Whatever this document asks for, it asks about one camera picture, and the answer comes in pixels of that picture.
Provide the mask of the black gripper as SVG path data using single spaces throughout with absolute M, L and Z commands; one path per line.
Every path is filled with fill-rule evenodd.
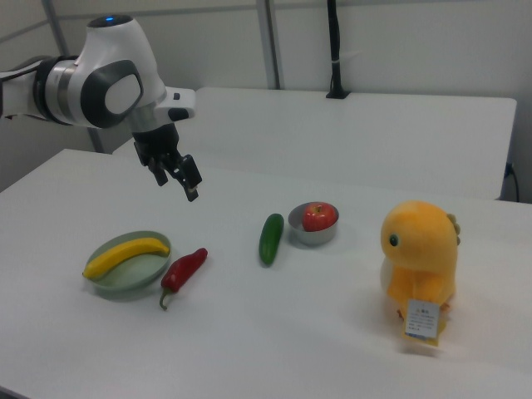
M 180 155 L 179 134 L 174 124 L 166 124 L 152 131 L 133 132 L 132 136 L 140 163 L 143 166 L 150 164 L 150 172 L 158 186 L 168 182 L 162 166 L 165 165 L 170 167 L 170 175 L 183 187 L 187 200 L 193 202 L 198 198 L 197 189 L 202 176 L 191 155 Z

